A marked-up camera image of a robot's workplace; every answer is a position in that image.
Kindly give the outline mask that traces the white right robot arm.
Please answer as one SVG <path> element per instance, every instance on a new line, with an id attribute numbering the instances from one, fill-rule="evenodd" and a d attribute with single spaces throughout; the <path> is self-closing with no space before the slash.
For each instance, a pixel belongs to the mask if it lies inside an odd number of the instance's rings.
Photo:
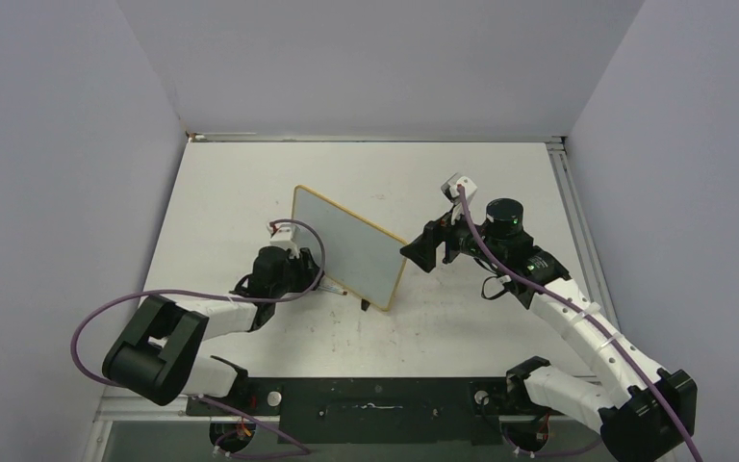
<path id="1" fill-rule="evenodd" d="M 695 460 L 693 439 L 698 387 L 685 371 L 667 371 L 631 343 L 600 306 L 579 289 L 569 271 L 524 231 L 523 206 L 496 199 L 483 223 L 464 200 L 427 222 L 400 253 L 420 269 L 466 255 L 500 280 L 529 313 L 549 325 L 598 379 L 591 383 L 534 356 L 505 376 L 505 401 L 519 412 L 553 410 L 595 431 L 618 461 L 656 461 L 680 445 Z"/>

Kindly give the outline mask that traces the white whiteboard marker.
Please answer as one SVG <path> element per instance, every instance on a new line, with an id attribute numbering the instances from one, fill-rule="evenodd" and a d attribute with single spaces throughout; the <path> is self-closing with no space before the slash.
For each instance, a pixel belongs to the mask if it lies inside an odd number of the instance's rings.
<path id="1" fill-rule="evenodd" d="M 325 292 L 325 293 L 333 294 L 333 295 L 340 295 L 340 296 L 348 295 L 348 291 L 341 289 L 341 288 L 335 288 L 335 287 L 329 287 L 329 286 L 326 286 L 326 287 L 319 286 L 318 290 Z"/>

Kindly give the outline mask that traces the yellow framed whiteboard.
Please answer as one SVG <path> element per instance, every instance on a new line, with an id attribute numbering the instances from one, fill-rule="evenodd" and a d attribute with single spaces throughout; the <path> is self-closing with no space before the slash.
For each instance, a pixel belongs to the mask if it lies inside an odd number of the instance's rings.
<path id="1" fill-rule="evenodd" d="M 388 311 L 406 260 L 406 242 L 337 202 L 298 185 L 293 191 L 294 241 L 311 250 L 324 274 L 379 310 Z"/>

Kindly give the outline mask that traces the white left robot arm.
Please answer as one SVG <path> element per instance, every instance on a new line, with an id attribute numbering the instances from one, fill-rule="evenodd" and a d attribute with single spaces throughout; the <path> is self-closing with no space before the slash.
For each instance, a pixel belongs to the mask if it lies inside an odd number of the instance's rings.
<path id="1" fill-rule="evenodd" d="M 222 413 L 237 414 L 248 401 L 247 370 L 218 356 L 200 355 L 201 345 L 259 330 L 274 316 L 279 300 L 312 291 L 322 275 L 310 249 L 293 256 L 266 246 L 229 297 L 189 304 L 147 295 L 110 347 L 102 374 L 158 405 L 180 395 L 204 395 Z"/>

